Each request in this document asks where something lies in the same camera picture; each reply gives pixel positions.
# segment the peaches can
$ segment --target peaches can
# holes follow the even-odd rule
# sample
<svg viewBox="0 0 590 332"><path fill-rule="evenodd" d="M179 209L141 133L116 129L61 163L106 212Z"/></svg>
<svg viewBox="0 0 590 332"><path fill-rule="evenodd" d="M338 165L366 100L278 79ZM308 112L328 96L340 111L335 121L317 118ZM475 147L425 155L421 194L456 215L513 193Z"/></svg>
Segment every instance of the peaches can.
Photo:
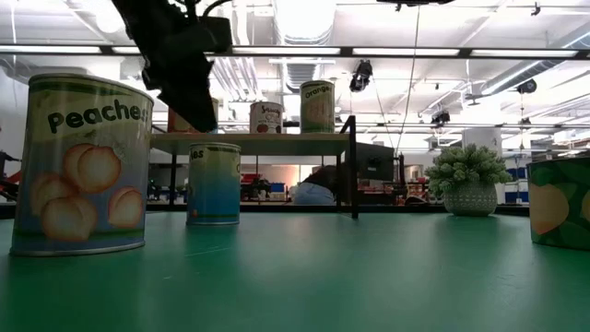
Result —
<svg viewBox="0 0 590 332"><path fill-rule="evenodd" d="M154 101L118 82L29 81L14 255L86 255L144 244Z"/></svg>
<svg viewBox="0 0 590 332"><path fill-rule="evenodd" d="M259 101L250 105L250 134L280 134L284 107L281 104Z"/></svg>
<svg viewBox="0 0 590 332"><path fill-rule="evenodd" d="M212 98L213 112L215 112L215 118L218 119L219 114L219 101ZM209 132L210 134L216 134L217 128ZM187 134L201 134L200 131L194 129L186 120L184 120L177 112L172 108L168 109L168 132L169 133L187 133Z"/></svg>
<svg viewBox="0 0 590 332"><path fill-rule="evenodd" d="M301 84L301 133L328 133L335 131L334 84L315 80Z"/></svg>
<svg viewBox="0 0 590 332"><path fill-rule="evenodd" d="M226 143L191 144L187 225L240 222L240 152Z"/></svg>

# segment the blue and white can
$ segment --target blue and white can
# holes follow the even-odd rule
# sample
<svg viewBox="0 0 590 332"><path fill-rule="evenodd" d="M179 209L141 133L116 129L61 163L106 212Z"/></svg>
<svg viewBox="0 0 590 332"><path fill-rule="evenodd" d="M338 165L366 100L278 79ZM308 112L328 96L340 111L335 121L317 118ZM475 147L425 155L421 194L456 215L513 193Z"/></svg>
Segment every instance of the blue and white can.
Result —
<svg viewBox="0 0 590 332"><path fill-rule="evenodd" d="M187 225L240 222L240 152L232 144L191 145Z"/></svg>

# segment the ceiling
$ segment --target ceiling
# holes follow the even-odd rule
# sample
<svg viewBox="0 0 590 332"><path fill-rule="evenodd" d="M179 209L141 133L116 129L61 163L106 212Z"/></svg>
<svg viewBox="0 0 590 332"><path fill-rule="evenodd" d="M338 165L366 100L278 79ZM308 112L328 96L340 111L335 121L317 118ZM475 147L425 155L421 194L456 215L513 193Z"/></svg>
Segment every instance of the ceiling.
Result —
<svg viewBox="0 0 590 332"><path fill-rule="evenodd" d="M241 43L247 39L253 45L278 44L273 17L275 1L236 0L234 6L225 5L217 15L234 19L232 25L236 35L242 36ZM305 26L313 16L311 11L320 9L317 1L299 3L301 9L289 15ZM456 0L447 6L423 6L420 10L403 7L399 12L393 5L377 4L374 0L336 0L327 45L413 47L416 43L422 47L547 48L554 47L555 42L586 24L590 27L590 0L543 0L540 3L540 13L531 16L535 9L533 0ZM0 1L0 43L133 44L123 29L109 33L119 24L116 19L105 19L116 17L111 15L113 10L108 0ZM143 88L137 81L142 62L136 57L20 55L16 62L14 60L12 56L4 56L0 64L19 79L40 72L84 72ZM281 65L272 65L269 60L254 58L262 94L269 101L283 102L287 113L296 116L298 98L289 96L283 84ZM359 60L325 60L333 62L321 66L320 78L336 84L338 110L343 116L357 115L361 123L382 122L384 115L392 123L402 122L406 110L408 123L429 122L431 115L440 110L449 111L455 123L515 124L521 114L533 116L533 123L539 124L577 124L590 120L590 101L586 100L588 92L584 88L590 83L590 75L587 75L590 62L586 61L566 62L536 76L537 92L524 95L522 99L520 94L508 90L478 100L477 106L468 106L473 102L465 96L471 89L519 65L520 61L370 59L372 83L361 93L351 93L348 84ZM236 70L235 73L238 83L246 86L240 72ZM219 120L247 118L248 102L232 102L232 97L216 78L211 78L212 94L224 105ZM163 103L156 106L155 120L161 125L165 124L166 111ZM420 139L432 135L425 129L409 128L407 131L419 135ZM370 129L367 135L382 132ZM539 131L530 136L541 139L551 133ZM510 135L506 131L506 139L518 143L508 138ZM460 131L455 130L446 137L460 137Z"/></svg>

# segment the cylindrical object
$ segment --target cylindrical object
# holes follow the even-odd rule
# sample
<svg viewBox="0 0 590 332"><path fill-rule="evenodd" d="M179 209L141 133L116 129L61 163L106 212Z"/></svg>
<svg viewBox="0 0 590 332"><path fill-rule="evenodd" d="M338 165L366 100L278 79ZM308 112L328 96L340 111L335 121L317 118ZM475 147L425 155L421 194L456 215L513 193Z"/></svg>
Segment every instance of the cylindrical object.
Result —
<svg viewBox="0 0 590 332"><path fill-rule="evenodd" d="M215 118L219 118L219 101L215 98L213 101L213 111L215 112ZM210 133L216 134L217 129L212 130ZM169 133L189 133L189 134L201 134L200 131L194 129L186 120L184 120L178 113L172 108L168 109L168 132Z"/></svg>
<svg viewBox="0 0 590 332"><path fill-rule="evenodd" d="M334 103L334 84L321 80L301 84L301 133L333 134Z"/></svg>
<svg viewBox="0 0 590 332"><path fill-rule="evenodd" d="M240 222L240 151L225 143L191 145L186 224Z"/></svg>
<svg viewBox="0 0 590 332"><path fill-rule="evenodd" d="M259 101L250 105L250 134L280 134L283 128L283 105Z"/></svg>
<svg viewBox="0 0 590 332"><path fill-rule="evenodd" d="M527 167L533 242L590 250L590 158L543 160Z"/></svg>
<svg viewBox="0 0 590 332"><path fill-rule="evenodd" d="M146 93L102 78L30 79L12 254L144 244L153 106Z"/></svg>

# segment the person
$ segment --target person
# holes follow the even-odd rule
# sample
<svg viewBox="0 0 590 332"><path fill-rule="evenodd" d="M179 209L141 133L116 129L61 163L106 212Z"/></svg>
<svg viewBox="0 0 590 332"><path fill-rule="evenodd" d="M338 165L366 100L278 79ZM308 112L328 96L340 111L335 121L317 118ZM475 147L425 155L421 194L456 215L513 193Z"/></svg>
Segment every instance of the person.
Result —
<svg viewBox="0 0 590 332"><path fill-rule="evenodd" d="M346 166L341 167L338 174L336 166L327 165L308 176L293 194L293 204L298 206L334 206L336 193L341 188L346 188L347 177L344 176Z"/></svg>

